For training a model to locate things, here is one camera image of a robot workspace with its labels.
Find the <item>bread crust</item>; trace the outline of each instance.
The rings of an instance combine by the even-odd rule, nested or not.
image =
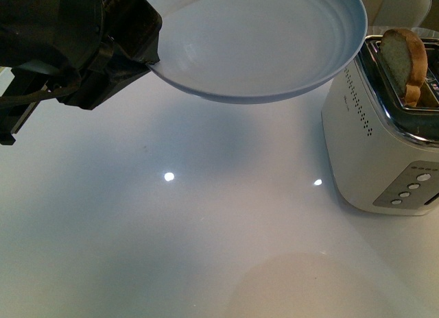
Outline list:
[[[386,38],[390,36],[402,38],[407,45],[411,68],[405,86],[404,100],[409,106],[415,106],[419,100],[420,87],[425,81],[428,69],[424,43],[414,32],[403,28],[389,29],[384,33],[381,42],[385,43]]]

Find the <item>robotic arm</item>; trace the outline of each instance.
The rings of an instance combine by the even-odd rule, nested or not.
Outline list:
[[[161,17],[146,0],[0,0],[0,66],[14,79],[0,97],[0,144],[39,101],[92,110],[148,73]]]

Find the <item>glossy surface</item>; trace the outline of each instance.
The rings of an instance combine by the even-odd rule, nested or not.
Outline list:
[[[237,106],[149,74],[42,103],[0,147],[1,316],[438,317],[439,210],[337,196],[328,90]]]
[[[352,60],[366,35],[361,0],[148,0],[163,17],[152,70],[213,101],[308,92]]]

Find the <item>toaster control panel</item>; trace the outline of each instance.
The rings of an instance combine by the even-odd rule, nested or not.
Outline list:
[[[427,210],[439,198],[439,162],[418,160],[406,169],[373,202],[375,206]]]

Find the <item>toaster slot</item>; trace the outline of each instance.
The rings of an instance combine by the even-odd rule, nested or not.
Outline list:
[[[381,67],[381,72],[383,73],[382,76],[389,81],[401,107],[406,110],[439,112],[439,45],[435,42],[424,42],[428,59],[427,77],[420,89],[420,99],[417,106],[411,107],[405,104],[403,99],[404,93],[400,92],[390,69],[381,55],[379,50],[380,43],[380,40],[373,40],[370,42],[372,48],[371,53],[376,59],[377,64]]]

